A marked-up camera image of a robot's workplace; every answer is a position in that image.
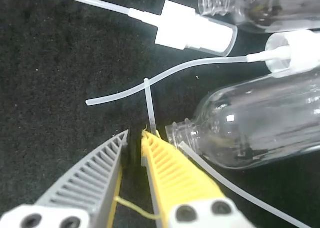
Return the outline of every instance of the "white spray pump cap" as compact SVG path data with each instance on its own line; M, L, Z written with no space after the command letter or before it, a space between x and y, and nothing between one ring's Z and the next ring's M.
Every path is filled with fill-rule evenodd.
M272 34L265 51L247 55L248 62L265 61L273 73L300 73L320 65L320 33L298 30Z
M161 15L130 8L129 16L158 26L156 44L192 48L219 56L232 50L238 28L196 13L194 8L166 0Z

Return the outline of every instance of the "empty bottle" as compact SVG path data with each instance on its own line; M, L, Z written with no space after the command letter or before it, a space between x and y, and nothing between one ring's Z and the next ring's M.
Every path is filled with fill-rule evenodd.
M202 14L231 14L247 31L273 33L320 28L319 0L198 0Z
M199 104L194 120L166 127L219 166L254 167L320 148L320 69L274 74L221 89Z

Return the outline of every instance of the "plastic tubing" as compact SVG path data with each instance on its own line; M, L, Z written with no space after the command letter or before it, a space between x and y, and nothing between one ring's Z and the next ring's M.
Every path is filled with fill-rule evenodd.
M204 64L222 64L222 63L241 63L241 62L247 62L247 57L246 56L239 56L239 57L216 57L216 58L205 58L205 59L196 59L192 61L188 61L182 64L179 64L177 66L174 66L156 76L151 78L149 80L150 86L159 82L160 80L176 73L179 72L183 69L187 69L193 66L198 66L198 65L204 65ZM130 88L128 90L122 91L117 94L112 94L108 96L103 96L99 98L94 98L94 99L87 99L85 102L87 105L96 105L96 104L103 104L107 102L111 102L114 100L118 99L123 99L125 97L128 97L132 94L135 94L137 92L140 92L146 88L145 83L141 83L133 88Z
M102 1L102 0L75 0L75 1L85 3L85 4L90 4L103 9L109 9L122 14L127 14L127 15L129 14L129 8L123 7L117 4L109 3L106 1Z
M266 211L278 216L279 218L295 225L299 228L310 228L306 224L302 223L301 221L287 215L286 213L272 207L271 205L259 200L258 198L254 197L253 195L249 194L248 192L244 191L243 189L239 188L226 178L224 178L219 172L213 169L208 163L206 163L199 155L197 155L185 142L181 142L179 147L188 155L190 156L195 162L197 162L203 169L205 169L210 175L212 175L215 179L221 182L224 186L232 190L233 192L237 193L238 195L242 196L243 198L247 199L248 201L252 202L253 204L265 209Z

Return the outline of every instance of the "screw hole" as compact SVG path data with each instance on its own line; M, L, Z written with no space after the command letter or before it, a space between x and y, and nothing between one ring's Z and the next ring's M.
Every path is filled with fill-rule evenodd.
M80 224L81 220L78 217L71 216L61 223L60 228L79 228Z
M189 205L183 205L176 211L176 219L179 222L192 222L197 219L197 213Z
M212 212L214 214L231 214L232 210L230 205L223 201L217 201L212 205Z
M31 214L25 218L22 222L22 228L35 228L37 227L42 220L42 216L39 214Z

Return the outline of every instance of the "black fabric background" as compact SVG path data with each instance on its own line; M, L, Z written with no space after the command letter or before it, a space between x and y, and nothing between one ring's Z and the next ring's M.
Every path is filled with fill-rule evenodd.
M107 0L161 13L165 0ZM197 0L173 0L196 7ZM145 95L88 107L145 77L209 54L154 44L157 29L70 0L1 0L0 213L33 203L78 160L125 129L148 122ZM231 56L264 49L268 35L243 31ZM268 73L263 63L195 67L152 87L165 125L192 118L209 91ZM312 227L319 225L320 153L246 171L218 168L231 181ZM221 187L257 227L291 227ZM146 171L124 174L121 196L152 212ZM154 227L118 206L114 227Z

